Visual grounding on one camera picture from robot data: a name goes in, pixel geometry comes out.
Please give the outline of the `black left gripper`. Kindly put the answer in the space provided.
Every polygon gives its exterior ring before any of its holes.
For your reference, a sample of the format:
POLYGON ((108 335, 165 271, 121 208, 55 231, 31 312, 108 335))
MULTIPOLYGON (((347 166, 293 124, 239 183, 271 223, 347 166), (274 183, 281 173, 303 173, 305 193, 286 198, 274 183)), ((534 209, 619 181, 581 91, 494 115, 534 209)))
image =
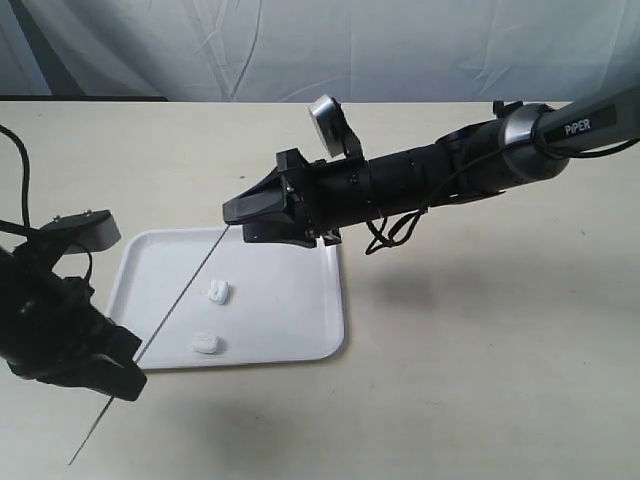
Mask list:
POLYGON ((133 402, 147 383, 142 340, 92 305, 92 270, 62 278, 2 250, 1 358, 22 379, 133 402))

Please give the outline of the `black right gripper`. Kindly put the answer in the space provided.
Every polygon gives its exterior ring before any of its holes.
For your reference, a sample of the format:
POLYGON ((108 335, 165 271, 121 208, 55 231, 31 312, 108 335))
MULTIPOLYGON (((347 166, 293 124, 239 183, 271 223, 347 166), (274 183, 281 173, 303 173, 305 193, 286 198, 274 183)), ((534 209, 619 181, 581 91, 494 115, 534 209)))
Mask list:
POLYGON ((315 248, 318 237, 342 227, 418 209, 449 174, 436 145, 314 163, 291 149, 276 155, 276 172, 226 201, 222 215, 243 225, 245 243, 315 248))

